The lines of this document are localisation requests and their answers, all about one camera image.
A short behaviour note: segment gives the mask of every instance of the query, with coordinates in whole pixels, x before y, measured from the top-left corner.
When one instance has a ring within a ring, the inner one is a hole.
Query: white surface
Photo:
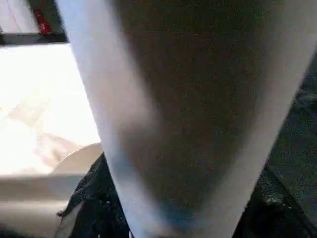
[[[82,176],[0,178],[1,225],[16,232],[52,238]]]
[[[0,27],[3,33],[39,32],[27,0],[1,0]]]
[[[100,143],[86,146],[63,159],[52,171],[54,175],[85,175],[103,148]]]
[[[0,176],[49,173],[99,142],[68,44],[0,48]]]

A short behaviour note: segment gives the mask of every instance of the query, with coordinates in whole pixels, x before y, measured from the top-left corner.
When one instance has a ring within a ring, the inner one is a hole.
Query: dark fabric
[[[69,238],[128,237],[128,226],[103,154],[79,182],[61,214],[61,226],[65,217],[79,205],[81,209]]]
[[[31,237],[27,235],[19,234],[18,232],[12,231],[5,227],[5,225],[0,225],[0,238],[41,238],[41,237]]]
[[[268,164],[317,227],[317,54],[305,73]]]
[[[316,238],[317,230],[277,177],[265,167],[234,238]]]

